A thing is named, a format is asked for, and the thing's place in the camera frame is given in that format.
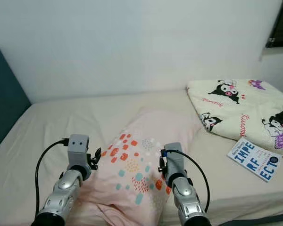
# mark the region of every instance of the mattress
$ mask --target mattress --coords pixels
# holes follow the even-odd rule
[[[0,225],[30,225],[34,217],[34,170],[42,151],[70,134],[90,136],[89,150],[106,146],[141,107],[196,114],[184,90],[137,95],[92,97],[32,105],[0,145]],[[212,225],[232,219],[252,219],[283,213],[283,160],[269,183],[226,157],[235,141],[201,129],[190,147],[190,156],[207,175]],[[45,155],[39,170],[40,204],[67,167],[67,149],[56,146]],[[203,205],[206,188],[198,170],[185,162]],[[97,208],[77,202],[67,225],[107,225]],[[160,225],[180,225],[171,195]]]

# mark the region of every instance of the headboard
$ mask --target headboard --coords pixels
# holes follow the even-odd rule
[[[0,51],[0,143],[31,105]]]

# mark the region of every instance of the book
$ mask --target book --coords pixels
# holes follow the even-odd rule
[[[282,155],[265,150],[243,137],[227,156],[266,182],[273,178],[282,159]]]

